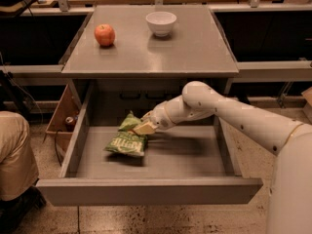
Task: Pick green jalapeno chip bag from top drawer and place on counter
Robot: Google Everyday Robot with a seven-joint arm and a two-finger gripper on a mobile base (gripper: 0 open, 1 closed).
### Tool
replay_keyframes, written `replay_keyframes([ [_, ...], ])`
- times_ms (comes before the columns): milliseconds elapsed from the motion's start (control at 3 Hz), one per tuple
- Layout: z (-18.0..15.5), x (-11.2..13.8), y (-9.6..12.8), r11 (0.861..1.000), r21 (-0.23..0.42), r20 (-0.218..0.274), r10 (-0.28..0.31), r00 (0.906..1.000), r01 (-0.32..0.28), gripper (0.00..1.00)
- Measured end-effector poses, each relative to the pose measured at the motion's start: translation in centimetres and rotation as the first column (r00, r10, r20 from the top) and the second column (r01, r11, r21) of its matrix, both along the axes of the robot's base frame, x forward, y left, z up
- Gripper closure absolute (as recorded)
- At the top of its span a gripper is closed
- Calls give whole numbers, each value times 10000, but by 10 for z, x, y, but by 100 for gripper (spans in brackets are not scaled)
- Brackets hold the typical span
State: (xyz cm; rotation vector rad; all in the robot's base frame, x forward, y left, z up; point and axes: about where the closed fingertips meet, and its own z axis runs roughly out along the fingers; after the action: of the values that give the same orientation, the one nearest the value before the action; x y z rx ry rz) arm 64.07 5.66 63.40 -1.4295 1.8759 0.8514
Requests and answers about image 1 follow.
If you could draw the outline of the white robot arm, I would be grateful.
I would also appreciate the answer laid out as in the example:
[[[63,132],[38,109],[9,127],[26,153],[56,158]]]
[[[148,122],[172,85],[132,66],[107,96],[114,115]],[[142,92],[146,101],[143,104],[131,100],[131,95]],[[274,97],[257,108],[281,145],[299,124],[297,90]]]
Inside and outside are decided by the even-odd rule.
[[[192,81],[180,96],[146,113],[135,127],[152,135],[215,115],[276,156],[266,234],[312,234],[312,126],[224,97]]]

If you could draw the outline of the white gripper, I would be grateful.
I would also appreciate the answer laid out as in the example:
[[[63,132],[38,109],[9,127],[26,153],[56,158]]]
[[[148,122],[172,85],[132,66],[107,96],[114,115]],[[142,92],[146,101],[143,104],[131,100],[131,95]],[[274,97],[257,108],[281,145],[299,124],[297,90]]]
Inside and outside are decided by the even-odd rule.
[[[212,115],[209,110],[192,108],[183,100],[182,96],[179,96],[166,100],[153,110],[146,112],[140,118],[143,122],[134,127],[134,132],[138,135],[153,135],[156,129],[165,131],[179,123],[201,120]]]

